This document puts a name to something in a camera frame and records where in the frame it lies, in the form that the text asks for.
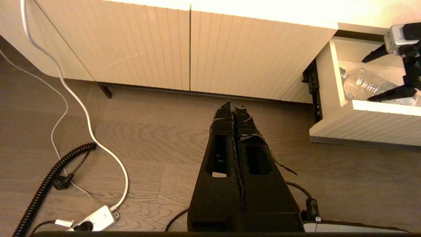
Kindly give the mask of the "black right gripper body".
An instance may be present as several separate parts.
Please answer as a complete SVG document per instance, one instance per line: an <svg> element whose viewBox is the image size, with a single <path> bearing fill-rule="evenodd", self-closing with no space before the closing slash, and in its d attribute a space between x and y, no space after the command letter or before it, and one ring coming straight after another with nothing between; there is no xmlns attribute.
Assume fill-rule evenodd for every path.
<svg viewBox="0 0 421 237"><path fill-rule="evenodd" d="M406 75L403 76L404 86L421 90L420 82L420 46L403 45L399 48Z"/></svg>

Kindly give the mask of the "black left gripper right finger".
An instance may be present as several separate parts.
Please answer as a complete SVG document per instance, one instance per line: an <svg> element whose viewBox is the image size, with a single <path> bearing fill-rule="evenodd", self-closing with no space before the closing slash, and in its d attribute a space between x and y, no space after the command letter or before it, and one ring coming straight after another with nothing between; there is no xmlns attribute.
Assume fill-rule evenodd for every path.
<svg viewBox="0 0 421 237"><path fill-rule="evenodd" d="M236 106L235 144L242 176L242 231L304 231L300 209L267 142L244 106Z"/></svg>

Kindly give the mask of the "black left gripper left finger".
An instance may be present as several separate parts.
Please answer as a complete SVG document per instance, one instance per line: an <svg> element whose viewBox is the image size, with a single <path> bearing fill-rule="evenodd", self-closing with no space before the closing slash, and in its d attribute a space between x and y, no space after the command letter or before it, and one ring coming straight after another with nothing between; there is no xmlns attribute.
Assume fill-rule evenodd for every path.
<svg viewBox="0 0 421 237"><path fill-rule="evenodd" d="M228 100L215 112L187 215L188 231L244 231Z"/></svg>

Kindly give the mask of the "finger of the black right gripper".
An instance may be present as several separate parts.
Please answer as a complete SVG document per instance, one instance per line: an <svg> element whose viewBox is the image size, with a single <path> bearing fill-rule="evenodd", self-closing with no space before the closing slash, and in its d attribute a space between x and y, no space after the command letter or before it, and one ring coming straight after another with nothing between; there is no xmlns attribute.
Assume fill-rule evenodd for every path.
<svg viewBox="0 0 421 237"><path fill-rule="evenodd" d="M416 95L416 93L417 91L414 87L399 86L399 87L395 87L390 90L387 90L378 95L371 96L367 100L373 101L373 102L381 102L381 101L413 97Z"/></svg>
<svg viewBox="0 0 421 237"><path fill-rule="evenodd" d="M390 53L388 52L386 44L384 43L381 46L379 46L377 49L375 49L374 51L371 51L367 56L365 56L362 59L362 63L369 63L373 60L376 60L388 54Z"/></svg>

